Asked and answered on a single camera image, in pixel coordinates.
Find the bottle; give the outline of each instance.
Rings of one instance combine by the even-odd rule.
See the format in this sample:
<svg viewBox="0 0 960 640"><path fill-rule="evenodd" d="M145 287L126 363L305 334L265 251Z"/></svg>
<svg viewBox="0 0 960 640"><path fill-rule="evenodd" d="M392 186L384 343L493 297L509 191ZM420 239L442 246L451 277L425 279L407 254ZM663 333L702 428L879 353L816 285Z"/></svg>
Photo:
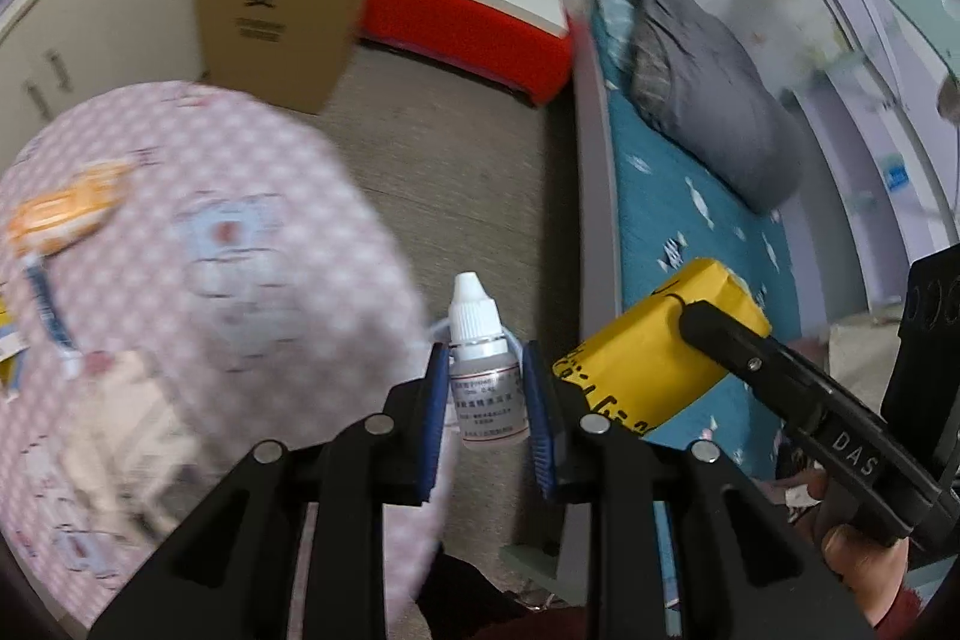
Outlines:
<svg viewBox="0 0 960 640"><path fill-rule="evenodd" d="M457 275L449 315L450 386L464 445L482 450L521 442L530 429L520 363L476 272Z"/></svg>

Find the gray floor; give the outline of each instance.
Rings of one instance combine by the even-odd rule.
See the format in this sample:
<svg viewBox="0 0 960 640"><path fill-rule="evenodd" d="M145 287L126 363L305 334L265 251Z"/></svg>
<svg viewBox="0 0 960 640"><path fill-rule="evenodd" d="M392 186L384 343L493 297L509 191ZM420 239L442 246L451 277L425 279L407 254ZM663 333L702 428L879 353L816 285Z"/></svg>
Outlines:
<svg viewBox="0 0 960 640"><path fill-rule="evenodd" d="M395 233L432 314L445 313L453 276L476 271L520 338L548 360L578 339L579 211L573 102L545 110L496 87L382 49L359 47L320 116ZM520 580L498 560L510 542L550 544L557 514L538 501L526 449L462 449L446 550L501 588ZM428 637L416 611L402 640Z"/></svg>

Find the ribbed cap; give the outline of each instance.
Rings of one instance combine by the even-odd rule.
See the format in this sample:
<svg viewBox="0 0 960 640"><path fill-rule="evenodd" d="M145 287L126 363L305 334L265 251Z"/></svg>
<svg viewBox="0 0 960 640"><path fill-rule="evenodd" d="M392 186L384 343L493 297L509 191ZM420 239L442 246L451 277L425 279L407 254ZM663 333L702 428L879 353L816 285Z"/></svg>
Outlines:
<svg viewBox="0 0 960 640"><path fill-rule="evenodd" d="M453 283L450 302L450 344L503 336L496 302L480 285L476 272L462 272Z"/></svg>

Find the polka dot tablecloth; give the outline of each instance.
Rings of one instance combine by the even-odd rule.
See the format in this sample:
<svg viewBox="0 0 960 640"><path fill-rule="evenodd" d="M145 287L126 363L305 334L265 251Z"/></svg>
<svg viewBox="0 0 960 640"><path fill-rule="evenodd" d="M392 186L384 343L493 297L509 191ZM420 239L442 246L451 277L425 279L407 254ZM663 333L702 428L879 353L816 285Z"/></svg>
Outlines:
<svg viewBox="0 0 960 640"><path fill-rule="evenodd" d="M102 229L47 261L54 300L86 357L149 357L217 474L264 438L291 448L330 439L422 375L429 346L408 266L316 130L238 92L121 88L23 150L0 181L0 225L23 201L119 158L136 164L128 195ZM0 525L89 626L152 547L98 528L71 485L64 442L88 408L83 377L66 370L8 242L0 280L30 345L19 396L0 402ZM388 620L432 558L448 440L430 503L386 509ZM51 510L52 498L68 510Z"/></svg>

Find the black pants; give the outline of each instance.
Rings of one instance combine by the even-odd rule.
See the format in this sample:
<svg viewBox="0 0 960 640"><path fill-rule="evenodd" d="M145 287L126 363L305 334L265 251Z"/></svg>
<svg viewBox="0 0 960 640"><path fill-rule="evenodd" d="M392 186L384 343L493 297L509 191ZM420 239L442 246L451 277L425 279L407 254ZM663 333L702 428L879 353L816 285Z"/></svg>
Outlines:
<svg viewBox="0 0 960 640"><path fill-rule="evenodd" d="M433 640L469 640L491 624L530 615L483 577L472 564L448 557L440 548L416 606Z"/></svg>

